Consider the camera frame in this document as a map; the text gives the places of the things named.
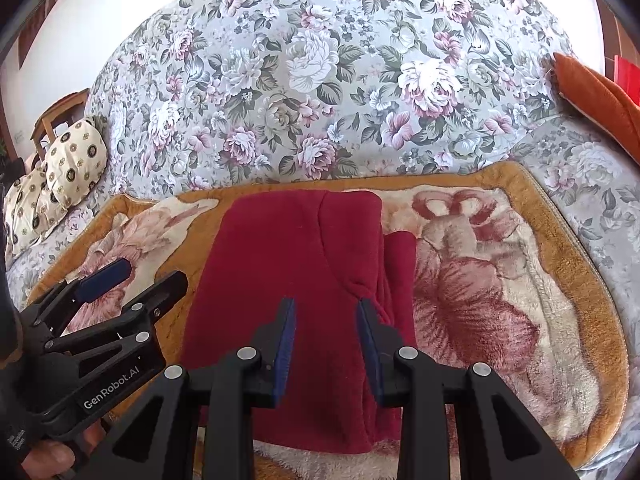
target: human hand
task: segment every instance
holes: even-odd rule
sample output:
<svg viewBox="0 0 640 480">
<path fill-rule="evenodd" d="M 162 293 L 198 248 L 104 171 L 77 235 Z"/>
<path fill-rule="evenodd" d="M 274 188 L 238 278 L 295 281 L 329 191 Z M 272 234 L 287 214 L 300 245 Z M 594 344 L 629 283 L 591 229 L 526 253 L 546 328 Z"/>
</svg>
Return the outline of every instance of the human hand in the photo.
<svg viewBox="0 0 640 480">
<path fill-rule="evenodd" d="M 104 438 L 104 430 L 98 421 L 84 430 L 82 435 L 87 442 L 89 452 L 92 452 Z M 61 442 L 43 440 L 31 449 L 22 462 L 22 468 L 31 479 L 45 480 L 68 471 L 75 461 L 73 451 Z"/>
</svg>

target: floral fabric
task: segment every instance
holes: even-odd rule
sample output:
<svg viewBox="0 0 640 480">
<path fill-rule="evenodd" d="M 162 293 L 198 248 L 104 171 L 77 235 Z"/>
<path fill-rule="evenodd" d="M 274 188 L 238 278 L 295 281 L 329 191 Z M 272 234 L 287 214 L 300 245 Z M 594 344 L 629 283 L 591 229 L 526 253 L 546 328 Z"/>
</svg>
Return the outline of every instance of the floral fabric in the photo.
<svg viewBox="0 0 640 480">
<path fill-rule="evenodd" d="M 640 171 L 588 120 L 561 116 L 511 152 L 558 206 L 589 253 L 616 304 L 629 353 L 629 397 L 622 425 L 584 471 L 600 469 L 640 441 Z M 613 464 L 598 480 L 613 480 Z"/>
<path fill-rule="evenodd" d="M 113 192 L 469 173 L 556 111 L 537 0 L 179 0 L 97 77 Z"/>
</svg>

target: patterned pillow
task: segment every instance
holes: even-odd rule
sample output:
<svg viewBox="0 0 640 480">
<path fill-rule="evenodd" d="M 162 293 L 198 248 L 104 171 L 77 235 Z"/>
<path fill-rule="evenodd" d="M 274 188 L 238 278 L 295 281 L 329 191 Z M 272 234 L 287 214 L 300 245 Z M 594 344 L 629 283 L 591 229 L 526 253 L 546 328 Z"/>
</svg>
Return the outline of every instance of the patterned pillow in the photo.
<svg viewBox="0 0 640 480">
<path fill-rule="evenodd" d="M 4 197 L 7 268 L 32 245 L 41 242 L 66 215 L 66 207 L 47 187 L 38 169 L 16 180 Z"/>
<path fill-rule="evenodd" d="M 107 163 L 107 147 L 87 119 L 73 124 L 51 144 L 44 157 L 47 185 L 65 209 L 94 188 Z"/>
</svg>

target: orange cushion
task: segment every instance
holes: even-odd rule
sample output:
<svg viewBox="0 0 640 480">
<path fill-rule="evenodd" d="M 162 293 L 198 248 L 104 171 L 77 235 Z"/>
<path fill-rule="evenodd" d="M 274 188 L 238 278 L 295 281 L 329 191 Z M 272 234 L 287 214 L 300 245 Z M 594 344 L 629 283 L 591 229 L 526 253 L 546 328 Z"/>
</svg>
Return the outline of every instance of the orange cushion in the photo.
<svg viewBox="0 0 640 480">
<path fill-rule="evenodd" d="M 559 52 L 558 85 L 565 99 L 602 127 L 640 164 L 640 107 L 613 81 Z"/>
</svg>

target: red object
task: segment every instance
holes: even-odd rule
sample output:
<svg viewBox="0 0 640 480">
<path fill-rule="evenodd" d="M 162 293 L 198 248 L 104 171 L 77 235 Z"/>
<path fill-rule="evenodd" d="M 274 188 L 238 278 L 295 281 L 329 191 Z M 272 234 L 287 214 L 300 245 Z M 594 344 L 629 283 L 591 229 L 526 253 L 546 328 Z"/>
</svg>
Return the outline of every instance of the red object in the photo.
<svg viewBox="0 0 640 480">
<path fill-rule="evenodd" d="M 640 68 L 620 56 L 616 56 L 615 64 L 613 82 L 640 105 Z"/>
<path fill-rule="evenodd" d="M 287 389 L 276 410 L 254 410 L 254 438 L 281 446 L 363 453 L 398 439 L 399 410 L 381 410 L 356 332 L 360 298 L 415 346 L 415 237 L 383 236 L 382 203 L 367 191 L 294 190 L 238 199 L 226 212 L 184 335 L 187 368 L 213 364 L 296 301 Z"/>
</svg>

